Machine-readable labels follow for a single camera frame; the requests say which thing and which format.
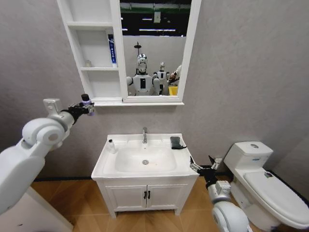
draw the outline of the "washbasin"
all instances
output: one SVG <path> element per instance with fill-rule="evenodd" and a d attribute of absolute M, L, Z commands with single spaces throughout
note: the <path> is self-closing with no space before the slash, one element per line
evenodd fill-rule
<path fill-rule="evenodd" d="M 116 154 L 115 168 L 120 172 L 166 172 L 176 168 L 171 149 L 160 146 L 122 148 Z"/>
<path fill-rule="evenodd" d="M 158 177 L 196 175 L 190 168 L 188 148 L 171 149 L 171 136 L 182 134 L 147 134 L 147 144 L 143 134 L 108 135 L 107 141 L 96 163 L 91 177 L 94 180 L 123 177 Z M 112 139 L 116 152 L 109 148 Z"/>

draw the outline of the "toilet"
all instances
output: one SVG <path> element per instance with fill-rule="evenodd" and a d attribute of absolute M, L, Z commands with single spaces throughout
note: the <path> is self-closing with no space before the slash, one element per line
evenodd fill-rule
<path fill-rule="evenodd" d="M 309 228 L 309 208 L 288 186 L 263 169 L 273 150 L 262 142 L 235 143 L 224 163 L 234 174 L 232 195 L 258 228 L 271 231 L 281 223 Z"/>

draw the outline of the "cabinet door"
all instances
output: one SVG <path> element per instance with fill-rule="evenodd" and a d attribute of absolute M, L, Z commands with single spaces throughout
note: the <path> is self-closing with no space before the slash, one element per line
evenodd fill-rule
<path fill-rule="evenodd" d="M 146 208 L 147 186 L 107 186 L 107 193 L 115 211 Z"/>
<path fill-rule="evenodd" d="M 147 208 L 176 209 L 185 199 L 186 185 L 148 185 Z"/>

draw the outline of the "chrome faucet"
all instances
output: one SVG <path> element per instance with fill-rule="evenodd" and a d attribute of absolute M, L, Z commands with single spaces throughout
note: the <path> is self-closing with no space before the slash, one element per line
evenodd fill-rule
<path fill-rule="evenodd" d="M 143 144 L 147 144 L 147 127 L 143 127 Z"/>

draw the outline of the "mirror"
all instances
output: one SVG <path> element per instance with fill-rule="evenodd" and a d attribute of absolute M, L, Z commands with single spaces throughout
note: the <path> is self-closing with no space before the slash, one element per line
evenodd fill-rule
<path fill-rule="evenodd" d="M 120 0 L 128 96 L 177 96 L 191 0 Z"/>

